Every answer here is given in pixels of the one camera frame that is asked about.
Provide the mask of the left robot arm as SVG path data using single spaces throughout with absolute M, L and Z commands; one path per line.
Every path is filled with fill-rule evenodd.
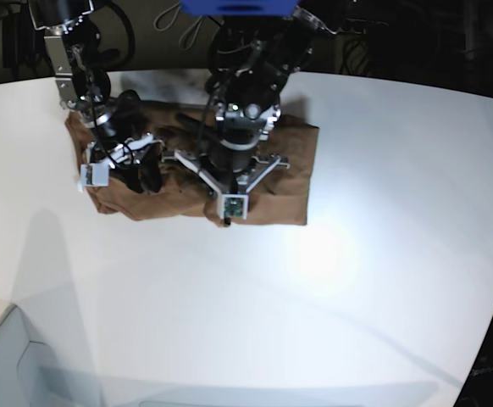
M 260 154 L 259 145 L 280 119 L 280 94 L 290 75 L 307 64 L 314 40 L 337 32 L 301 3 L 284 17 L 224 17 L 212 45 L 214 65 L 202 115 L 175 116 L 195 137 L 195 149 L 175 149 L 162 160 L 197 175 L 215 198 L 216 215 L 225 226 L 247 218 L 251 194 L 262 180 L 290 167 L 278 153 Z

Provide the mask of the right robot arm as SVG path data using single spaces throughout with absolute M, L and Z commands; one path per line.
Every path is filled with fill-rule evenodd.
M 111 94 L 105 65 L 114 56 L 99 49 L 100 31 L 90 20 L 94 2 L 30 1 L 28 9 L 43 34 L 60 102 L 89 136 L 81 149 L 81 185 L 106 187 L 115 178 L 136 193 L 159 192 L 161 141 L 147 129 L 137 92 Z

